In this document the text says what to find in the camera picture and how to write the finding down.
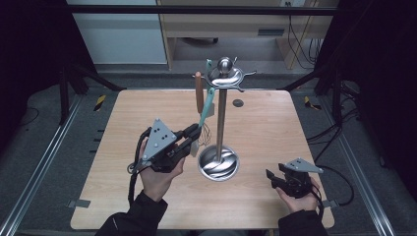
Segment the white panel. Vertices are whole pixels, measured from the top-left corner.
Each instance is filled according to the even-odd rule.
[[[154,0],[67,0],[68,4],[155,5]],[[166,64],[157,14],[74,14],[94,64]]]

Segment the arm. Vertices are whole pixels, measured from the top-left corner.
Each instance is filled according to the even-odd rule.
[[[143,142],[140,155],[144,152],[145,145],[146,142]],[[170,173],[154,172],[151,168],[142,171],[144,189],[128,212],[119,212],[108,217],[95,235],[155,235],[157,225],[168,208],[162,198],[172,180],[183,172],[184,161],[185,158],[182,158]]]
[[[313,191],[319,189],[319,184],[312,178]],[[301,199],[291,198],[279,188],[276,188],[279,196],[288,206],[290,214],[278,221],[279,235],[281,236],[298,236],[298,235],[316,235],[325,236],[328,233],[325,230],[319,216],[316,213],[317,200],[313,194],[308,194]]]

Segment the black sleeve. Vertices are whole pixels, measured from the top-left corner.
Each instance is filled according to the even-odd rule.
[[[166,201],[156,203],[141,191],[127,213],[108,217],[95,235],[155,235],[167,208]]]
[[[280,236],[327,236],[319,216],[314,210],[300,210],[278,221]]]

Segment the round metal base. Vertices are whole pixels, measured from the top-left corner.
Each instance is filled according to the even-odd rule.
[[[225,181],[239,169],[239,157],[230,147],[222,146],[221,159],[216,161],[217,147],[209,146],[199,155],[199,170],[213,181]]]

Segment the light wood tabletop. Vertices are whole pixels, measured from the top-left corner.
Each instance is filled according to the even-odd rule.
[[[211,144],[216,142],[218,91],[215,114],[206,120]],[[234,99],[244,102],[235,107]],[[123,90],[114,105],[100,146],[84,185],[71,226],[97,229],[115,212],[129,208],[130,174],[140,134],[160,118],[172,131],[198,123],[194,90]],[[313,163],[293,101],[282,90],[229,90],[223,144],[236,151],[240,167],[224,182],[212,181],[198,169],[197,157],[186,158],[184,173],[176,177],[164,199],[169,207],[160,229],[272,229],[288,214],[285,203],[270,186],[266,169],[283,178],[278,163],[302,157]],[[322,186],[320,177],[311,174]],[[136,194],[142,189],[138,178]],[[326,193],[321,187],[323,199]],[[324,226],[334,225],[326,208]]]

